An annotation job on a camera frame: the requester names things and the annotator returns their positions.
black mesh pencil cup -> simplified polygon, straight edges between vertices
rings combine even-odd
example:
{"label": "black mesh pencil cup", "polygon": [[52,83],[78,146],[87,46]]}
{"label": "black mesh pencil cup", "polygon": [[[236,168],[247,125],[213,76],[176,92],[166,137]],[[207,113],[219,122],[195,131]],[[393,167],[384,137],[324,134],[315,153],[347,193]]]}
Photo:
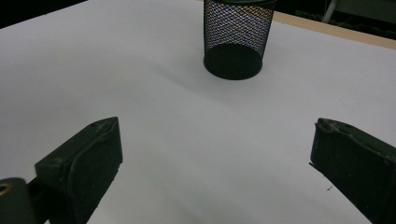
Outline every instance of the black mesh pencil cup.
{"label": "black mesh pencil cup", "polygon": [[262,70],[276,0],[205,0],[205,68],[241,80]]}

white table surface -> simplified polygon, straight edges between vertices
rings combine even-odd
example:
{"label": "white table surface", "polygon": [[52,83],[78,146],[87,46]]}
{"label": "white table surface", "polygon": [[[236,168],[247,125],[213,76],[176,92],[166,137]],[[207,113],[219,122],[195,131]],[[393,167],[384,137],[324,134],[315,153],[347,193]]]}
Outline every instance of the white table surface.
{"label": "white table surface", "polygon": [[0,30],[0,178],[120,118],[89,223],[369,223],[308,163],[319,117],[396,146],[396,50],[273,22],[262,71],[203,66],[203,4],[91,0]]}

mesh cup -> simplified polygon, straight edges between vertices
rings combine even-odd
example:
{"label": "mesh cup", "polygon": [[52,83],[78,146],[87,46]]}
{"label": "mesh cup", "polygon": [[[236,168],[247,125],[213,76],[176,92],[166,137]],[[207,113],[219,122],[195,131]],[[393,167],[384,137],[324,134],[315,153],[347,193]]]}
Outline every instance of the mesh cup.
{"label": "mesh cup", "polygon": [[205,68],[240,80],[262,70],[276,0],[205,0]]}

metal mesh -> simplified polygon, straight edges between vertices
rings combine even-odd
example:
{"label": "metal mesh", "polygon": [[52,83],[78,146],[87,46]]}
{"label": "metal mesh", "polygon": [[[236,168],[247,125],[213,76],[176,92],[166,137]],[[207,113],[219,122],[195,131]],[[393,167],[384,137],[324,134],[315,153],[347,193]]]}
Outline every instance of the metal mesh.
{"label": "metal mesh", "polygon": [[205,0],[206,69],[227,79],[245,79],[259,73],[275,3],[236,6]]}

brass screw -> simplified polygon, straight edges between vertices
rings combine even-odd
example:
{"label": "brass screw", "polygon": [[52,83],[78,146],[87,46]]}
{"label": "brass screw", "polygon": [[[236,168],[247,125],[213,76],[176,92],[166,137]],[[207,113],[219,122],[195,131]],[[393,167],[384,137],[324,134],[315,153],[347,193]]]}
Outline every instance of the brass screw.
{"label": "brass screw", "polygon": [[6,194],[11,189],[12,189],[12,184],[8,184],[8,183],[0,184],[0,196]]}

